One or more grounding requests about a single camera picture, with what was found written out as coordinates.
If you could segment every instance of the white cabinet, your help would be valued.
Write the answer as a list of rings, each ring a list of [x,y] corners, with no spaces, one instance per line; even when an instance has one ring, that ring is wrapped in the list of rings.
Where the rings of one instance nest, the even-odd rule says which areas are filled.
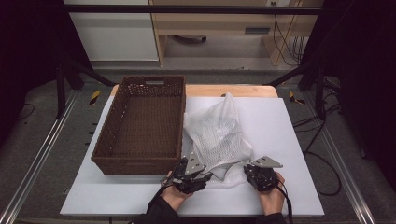
[[[148,5],[147,0],[64,0],[65,4]],[[91,61],[158,61],[148,13],[70,13]]]

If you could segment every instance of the floor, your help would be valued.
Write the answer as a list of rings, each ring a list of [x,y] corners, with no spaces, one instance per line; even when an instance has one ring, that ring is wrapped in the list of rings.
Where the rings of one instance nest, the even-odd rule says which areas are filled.
[[[205,43],[194,39],[169,39],[163,66],[156,62],[109,63],[92,62],[97,73],[115,82],[123,76],[140,74],[182,74],[188,83],[256,84],[268,83],[286,74],[293,65],[281,62],[272,66],[259,37],[209,36]],[[288,63],[296,63],[285,55]],[[55,141],[44,146],[46,136],[57,122],[55,82],[49,82],[29,92],[21,119],[0,150],[0,210],[6,211],[18,188],[23,204],[14,206],[15,223],[108,223],[108,217],[64,217],[59,214],[67,191],[73,184],[78,167],[92,138],[95,123],[102,112],[111,88],[83,76],[81,91],[67,88],[68,97],[75,97],[74,106],[62,129],[55,133]],[[278,86],[276,91],[285,101],[291,121],[314,117],[314,93],[299,91],[299,77]],[[92,93],[101,94],[95,105],[89,105]],[[298,101],[290,100],[290,92]],[[336,106],[337,98],[326,90],[328,112],[321,133],[310,150],[335,167],[341,176],[342,188],[334,196],[326,196],[338,189],[337,176],[330,166],[316,156],[306,156],[325,216],[295,218],[295,223],[396,223],[396,195],[381,175],[374,161],[365,160],[359,152],[353,133]],[[313,119],[296,128],[301,148],[306,149],[321,121]],[[40,172],[32,179],[32,186],[22,186],[25,174],[40,149],[49,148]],[[128,217],[114,217],[113,223],[126,223]],[[249,223],[246,218],[185,218],[185,223]]]

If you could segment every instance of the white table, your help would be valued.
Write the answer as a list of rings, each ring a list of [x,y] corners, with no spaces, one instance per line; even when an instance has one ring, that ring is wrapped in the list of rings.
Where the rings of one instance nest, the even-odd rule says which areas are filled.
[[[103,175],[91,154],[114,96],[110,96],[61,214],[69,216],[130,216],[145,213],[160,188],[162,175]],[[221,97],[187,97],[186,112],[214,105]],[[293,215],[324,215],[284,102],[280,98],[234,97],[242,129],[254,158],[269,156],[284,167]],[[194,193],[177,211],[182,217],[251,217],[260,215],[257,192],[249,183],[232,189]],[[286,203],[283,210],[287,214]]]

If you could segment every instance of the plastic bag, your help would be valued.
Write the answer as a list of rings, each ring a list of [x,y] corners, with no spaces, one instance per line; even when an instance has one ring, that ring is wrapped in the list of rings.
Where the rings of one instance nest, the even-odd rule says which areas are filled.
[[[193,151],[213,176],[207,189],[232,188],[247,181],[243,170],[252,156],[252,147],[244,139],[233,96],[193,113],[184,114],[184,131]]]

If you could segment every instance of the wicker basket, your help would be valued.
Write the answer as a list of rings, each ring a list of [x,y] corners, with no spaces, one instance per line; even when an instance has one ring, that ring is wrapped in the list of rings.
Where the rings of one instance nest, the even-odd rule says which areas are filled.
[[[105,175],[162,175],[180,160],[185,78],[125,77],[92,153]]]

